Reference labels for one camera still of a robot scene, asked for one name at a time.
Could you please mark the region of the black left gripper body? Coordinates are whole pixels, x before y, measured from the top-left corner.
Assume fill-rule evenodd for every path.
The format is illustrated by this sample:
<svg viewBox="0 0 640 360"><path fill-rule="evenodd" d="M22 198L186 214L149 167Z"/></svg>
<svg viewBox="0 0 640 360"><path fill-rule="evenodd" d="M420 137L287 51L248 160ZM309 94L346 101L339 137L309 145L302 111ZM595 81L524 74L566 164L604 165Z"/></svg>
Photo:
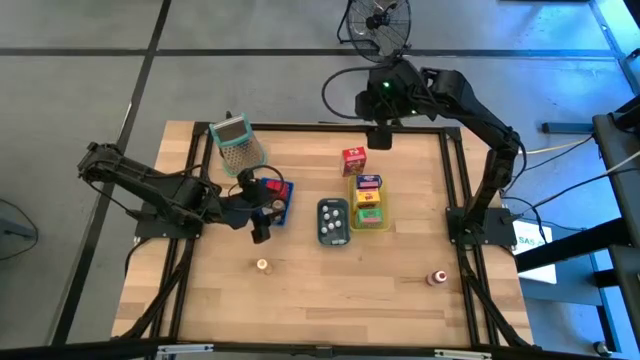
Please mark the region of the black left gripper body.
<svg viewBox="0 0 640 360"><path fill-rule="evenodd" d="M242 228L251 215L269 201L270 193L263 187L244 189L238 194L222 198L222 218L231 228Z"/></svg>

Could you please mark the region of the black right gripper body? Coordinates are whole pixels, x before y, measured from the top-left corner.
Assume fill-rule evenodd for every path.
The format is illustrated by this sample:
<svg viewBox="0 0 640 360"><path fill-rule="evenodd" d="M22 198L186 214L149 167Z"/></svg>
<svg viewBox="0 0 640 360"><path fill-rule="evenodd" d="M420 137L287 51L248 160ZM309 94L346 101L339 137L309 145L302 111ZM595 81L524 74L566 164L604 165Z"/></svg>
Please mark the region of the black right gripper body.
<svg viewBox="0 0 640 360"><path fill-rule="evenodd" d="M375 122L428 115L417 69L401 58L368 70L366 87L355 97L358 117Z"/></svg>

